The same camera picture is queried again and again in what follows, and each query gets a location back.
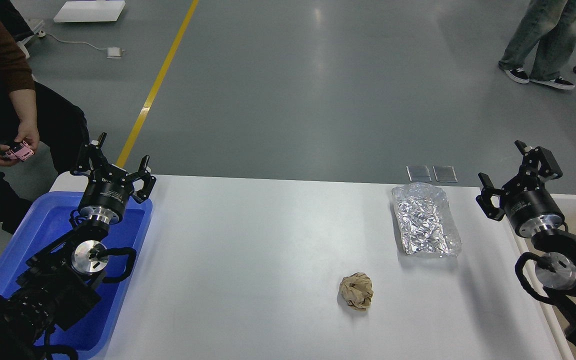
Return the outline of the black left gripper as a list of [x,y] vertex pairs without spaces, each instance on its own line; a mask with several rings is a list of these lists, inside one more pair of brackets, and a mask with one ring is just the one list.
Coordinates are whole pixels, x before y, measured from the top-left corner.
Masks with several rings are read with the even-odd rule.
[[70,174],[87,176],[78,214],[89,220],[117,224],[124,217],[130,197],[138,204],[144,203],[150,198],[157,178],[151,174],[149,155],[141,158],[135,172],[128,173],[122,168],[110,170],[111,164],[102,151],[106,137],[107,133],[101,132],[98,139],[80,146]]

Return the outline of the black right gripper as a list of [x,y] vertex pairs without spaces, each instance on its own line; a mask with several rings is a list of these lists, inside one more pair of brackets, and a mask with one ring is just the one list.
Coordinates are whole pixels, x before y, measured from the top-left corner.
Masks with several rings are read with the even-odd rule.
[[[478,173],[482,189],[475,201],[488,219],[500,222],[506,216],[517,236],[530,239],[565,222],[565,215],[544,187],[546,182],[562,178],[563,171],[547,148],[532,147],[520,140],[514,145],[523,156],[515,180],[499,189],[486,173]],[[494,205],[492,198],[499,198],[501,207]]]

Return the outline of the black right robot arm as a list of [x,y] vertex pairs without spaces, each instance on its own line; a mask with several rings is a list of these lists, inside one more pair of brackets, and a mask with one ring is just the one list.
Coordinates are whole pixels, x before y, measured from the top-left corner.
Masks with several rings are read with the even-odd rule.
[[561,312],[568,323],[565,338],[576,347],[576,235],[546,189],[546,182],[562,177],[562,169],[550,150],[514,143],[522,155],[518,173],[499,188],[479,173],[482,189],[475,200],[487,218],[507,218],[515,235],[539,251],[522,253],[515,275],[533,299]]

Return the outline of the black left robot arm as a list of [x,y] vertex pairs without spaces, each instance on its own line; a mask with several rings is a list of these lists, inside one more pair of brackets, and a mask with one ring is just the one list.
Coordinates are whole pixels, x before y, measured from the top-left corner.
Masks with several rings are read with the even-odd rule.
[[119,284],[133,273],[137,249],[107,247],[103,240],[123,220],[130,199],[141,204],[150,198],[157,179],[149,155],[133,173],[110,163],[102,151],[105,139],[103,132],[82,144],[71,169],[87,177],[71,230],[30,256],[16,279],[19,288],[8,298],[0,295],[0,360],[52,360],[57,354],[77,360],[78,351],[52,344],[52,334],[69,330],[102,301],[100,284]]

